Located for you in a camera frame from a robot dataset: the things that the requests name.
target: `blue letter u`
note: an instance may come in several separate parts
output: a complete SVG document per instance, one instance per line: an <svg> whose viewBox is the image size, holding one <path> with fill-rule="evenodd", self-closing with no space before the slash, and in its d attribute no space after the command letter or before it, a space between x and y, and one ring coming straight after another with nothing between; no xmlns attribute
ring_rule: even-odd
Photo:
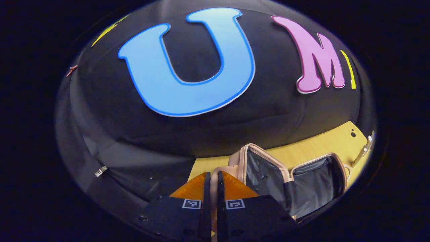
<svg viewBox="0 0 430 242"><path fill-rule="evenodd" d="M125 43L118 58L125 59L143 101L157 113L187 117L221 108L238 98L251 84L254 56L237 22L242 13L231 8L212 8L191 13L189 22L208 29L221 58L221 68L200 82L181 80L166 52L163 35L170 24L153 26Z"/></svg>

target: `black background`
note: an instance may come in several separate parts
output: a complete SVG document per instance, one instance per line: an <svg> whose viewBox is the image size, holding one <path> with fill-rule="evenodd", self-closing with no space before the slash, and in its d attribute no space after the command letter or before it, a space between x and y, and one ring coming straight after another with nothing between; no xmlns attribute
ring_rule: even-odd
<svg viewBox="0 0 430 242"><path fill-rule="evenodd" d="M1 103L3 118L0 241L147 241L94 204L73 182L57 151L53 110L74 54L141 1L8 1ZM370 59L381 113L380 142L354 190L294 240L429 241L428 109L425 107L424 17L419 1L297 1L288 6Z"/></svg>

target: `pink letter m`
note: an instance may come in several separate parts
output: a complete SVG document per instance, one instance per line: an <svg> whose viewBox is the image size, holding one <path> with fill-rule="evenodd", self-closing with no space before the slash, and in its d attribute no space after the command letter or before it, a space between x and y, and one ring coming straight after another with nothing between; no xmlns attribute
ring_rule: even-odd
<svg viewBox="0 0 430 242"><path fill-rule="evenodd" d="M313 93L321 88L322 81L317 75L315 64L318 64L326 87L330 86L332 80L335 88L345 86L342 67L330 40L318 33L320 45L298 23L278 16L272 16L272 19L290 32L297 46L303 72L297 80L297 90L300 93Z"/></svg>

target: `open suitcase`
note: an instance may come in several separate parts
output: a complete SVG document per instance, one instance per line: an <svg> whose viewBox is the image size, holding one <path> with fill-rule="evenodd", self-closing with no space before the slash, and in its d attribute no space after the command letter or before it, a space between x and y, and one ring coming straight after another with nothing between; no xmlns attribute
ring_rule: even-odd
<svg viewBox="0 0 430 242"><path fill-rule="evenodd" d="M289 172L276 158L252 143L231 155L228 164L212 173L212 204L216 202L218 172L225 171L258 195L273 196L297 222L340 197L351 173L351 168L342 164L334 153L304 162Z"/></svg>

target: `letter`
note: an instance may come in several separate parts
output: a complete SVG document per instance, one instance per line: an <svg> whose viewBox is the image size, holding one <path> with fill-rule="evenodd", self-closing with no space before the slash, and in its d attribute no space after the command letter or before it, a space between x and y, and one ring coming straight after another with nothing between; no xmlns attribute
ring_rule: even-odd
<svg viewBox="0 0 430 242"><path fill-rule="evenodd" d="M163 42L168 23L153 26L125 43L118 58L126 60L147 106L162 115L188 117L221 108L245 92L254 78L255 62L237 21L241 15L237 9L212 8L187 16L187 21L206 26L221 58L219 72L205 81L183 81L173 70Z"/></svg>
<svg viewBox="0 0 430 242"><path fill-rule="evenodd" d="M318 64L321 70L326 87L330 86L332 80L335 88L345 86L342 67L330 40L318 33L320 45L298 23L278 16L272 16L272 19L289 31L297 46L302 66L302 76L297 80L297 91L307 94L321 88L322 81L317 75L315 64Z"/></svg>

